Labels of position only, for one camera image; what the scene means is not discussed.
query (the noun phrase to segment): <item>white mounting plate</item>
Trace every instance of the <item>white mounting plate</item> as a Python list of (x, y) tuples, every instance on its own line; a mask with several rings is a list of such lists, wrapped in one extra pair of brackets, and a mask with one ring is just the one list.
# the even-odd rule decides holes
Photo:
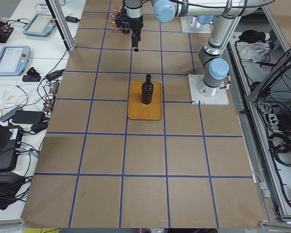
[[(226, 90), (219, 89), (217, 95), (206, 97), (200, 94), (197, 90), (198, 82), (204, 78), (204, 75), (189, 74), (190, 91), (192, 104), (213, 104), (213, 105), (228, 105)], [(224, 87), (224, 82), (221, 82), (220, 87)]]
[(200, 25), (199, 28), (192, 28), (188, 25), (188, 18), (191, 16), (181, 17), (181, 27), (183, 33), (211, 33), (209, 24)]

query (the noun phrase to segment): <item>dark brown bottle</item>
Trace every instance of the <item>dark brown bottle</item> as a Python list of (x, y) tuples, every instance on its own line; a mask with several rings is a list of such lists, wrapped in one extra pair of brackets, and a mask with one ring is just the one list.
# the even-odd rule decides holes
[(145, 83), (142, 84), (142, 103), (150, 104), (152, 102), (154, 86), (151, 83), (151, 75), (147, 74)]

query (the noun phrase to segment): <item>blue joint cap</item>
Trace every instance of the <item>blue joint cap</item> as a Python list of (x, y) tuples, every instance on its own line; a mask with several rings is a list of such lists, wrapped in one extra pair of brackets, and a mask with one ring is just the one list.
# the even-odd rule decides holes
[(213, 16), (197, 16), (197, 21), (204, 25), (204, 24), (208, 24), (213, 20)]
[(168, 0), (158, 0), (153, 6), (156, 19), (161, 23), (168, 23), (175, 17), (175, 6)]
[(209, 73), (216, 80), (224, 79), (228, 74), (228, 70), (229, 70), (229, 65), (224, 59), (215, 58), (212, 61), (210, 61)]

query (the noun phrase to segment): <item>plastic bag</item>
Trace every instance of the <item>plastic bag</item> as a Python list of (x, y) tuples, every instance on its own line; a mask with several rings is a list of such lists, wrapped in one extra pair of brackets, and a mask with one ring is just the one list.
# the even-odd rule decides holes
[(251, 59), (253, 62), (261, 62), (265, 60), (265, 54), (270, 50), (270, 46), (267, 43), (256, 42), (249, 44), (244, 48), (240, 56), (243, 59)]

